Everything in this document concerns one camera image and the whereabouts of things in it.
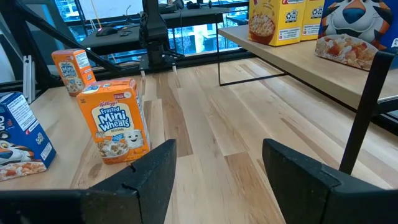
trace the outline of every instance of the tiger mascot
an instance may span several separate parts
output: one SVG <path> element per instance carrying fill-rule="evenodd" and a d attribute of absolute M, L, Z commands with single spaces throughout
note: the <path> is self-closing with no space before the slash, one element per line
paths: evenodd
<path fill-rule="evenodd" d="M 392 11 L 382 0 L 336 0 L 322 16 L 320 37 L 348 34 L 365 40 L 379 50 L 380 38 L 390 28 Z"/>

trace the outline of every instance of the hardwood floor plank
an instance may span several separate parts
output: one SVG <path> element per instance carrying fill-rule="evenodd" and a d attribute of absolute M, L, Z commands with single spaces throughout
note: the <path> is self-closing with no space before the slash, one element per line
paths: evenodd
<path fill-rule="evenodd" d="M 250 223 L 284 223 L 277 204 L 274 204 L 263 186 L 249 155 L 243 152 L 225 158 L 238 186 L 239 195 L 250 205 L 246 207 Z"/>
<path fill-rule="evenodd" d="M 142 101 L 150 101 L 150 100 L 156 100 L 158 99 L 157 97 L 157 83 L 156 83 L 156 75 L 148 75 L 146 76 L 145 79 L 145 85 L 144 85 L 144 92 L 142 93 Z"/>
<path fill-rule="evenodd" d="M 200 102 L 201 108 L 206 115 L 211 130 L 215 135 L 223 155 L 227 156 L 247 151 L 247 145 L 245 145 L 242 137 L 238 133 L 238 130 L 229 122 L 226 117 L 226 113 L 220 107 L 211 103 L 209 94 L 206 90 L 208 88 L 206 87 L 206 84 L 198 81 L 203 80 L 203 76 L 204 73 L 202 73 L 202 69 L 185 69 L 182 72 L 182 75 L 179 75 L 178 79 L 180 80 L 182 87 L 189 90 L 195 90 L 195 94 Z"/>
<path fill-rule="evenodd" d="M 212 223 L 247 223 L 231 173 L 218 147 L 210 125 L 191 90 L 178 89 L 194 155 L 203 171 L 203 183 L 209 200 Z"/>
<path fill-rule="evenodd" d="M 196 155 L 179 157 L 175 174 L 175 195 L 178 208 L 176 223 L 215 223 L 212 205 L 205 187 L 205 174 Z"/>
<path fill-rule="evenodd" d="M 192 154 L 192 146 L 179 100 L 176 99 L 178 96 L 174 95 L 176 90 L 171 89 L 171 86 L 175 86 L 175 82 L 169 83 L 169 74 L 154 75 L 157 82 L 157 96 L 162 99 L 165 138 L 176 139 L 178 157 L 187 156 Z"/>
<path fill-rule="evenodd" d="M 150 102 L 150 114 L 145 114 L 145 116 L 149 117 L 150 120 L 147 123 L 151 142 L 150 148 L 154 149 L 165 142 L 162 100 L 152 100 Z"/>

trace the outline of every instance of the metal pole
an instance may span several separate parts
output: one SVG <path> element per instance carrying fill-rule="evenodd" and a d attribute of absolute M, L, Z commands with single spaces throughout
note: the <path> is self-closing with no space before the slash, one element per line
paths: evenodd
<path fill-rule="evenodd" d="M 79 0 L 74 0 L 74 1 L 76 4 L 77 11 L 79 11 L 81 25 L 83 26 L 83 30 L 85 31 L 86 36 L 88 36 L 88 32 L 87 32 L 87 28 L 86 28 L 86 24 L 85 24 L 86 19 L 85 19 L 85 15 L 83 13 L 83 9 L 81 8 L 81 5 L 80 5 L 80 1 Z"/>
<path fill-rule="evenodd" d="M 395 55 L 379 51 L 369 72 L 339 170 L 351 174 Z"/>
<path fill-rule="evenodd" d="M 220 73 L 220 48 L 218 47 L 218 24 L 216 14 L 216 42 L 217 42 L 217 69 L 218 69 L 218 84 L 221 86 L 221 73 Z"/>

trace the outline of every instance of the frosted flakes box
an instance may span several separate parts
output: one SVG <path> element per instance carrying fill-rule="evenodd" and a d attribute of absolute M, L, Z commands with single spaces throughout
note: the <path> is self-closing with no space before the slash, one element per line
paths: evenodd
<path fill-rule="evenodd" d="M 43 172 L 56 152 L 21 93 L 0 99 L 0 180 Z"/>
<path fill-rule="evenodd" d="M 396 0 L 325 0 L 315 54 L 370 70 L 377 51 L 398 47 Z"/>

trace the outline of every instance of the wooden table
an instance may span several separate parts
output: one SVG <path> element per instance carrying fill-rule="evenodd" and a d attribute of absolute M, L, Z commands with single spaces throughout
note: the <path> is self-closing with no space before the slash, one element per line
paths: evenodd
<path fill-rule="evenodd" d="M 219 34 L 347 105 L 358 108 L 368 72 L 317 57 L 315 41 L 271 47 L 248 40 L 248 26 L 219 29 Z M 390 71 L 380 98 L 398 95 L 398 70 Z"/>

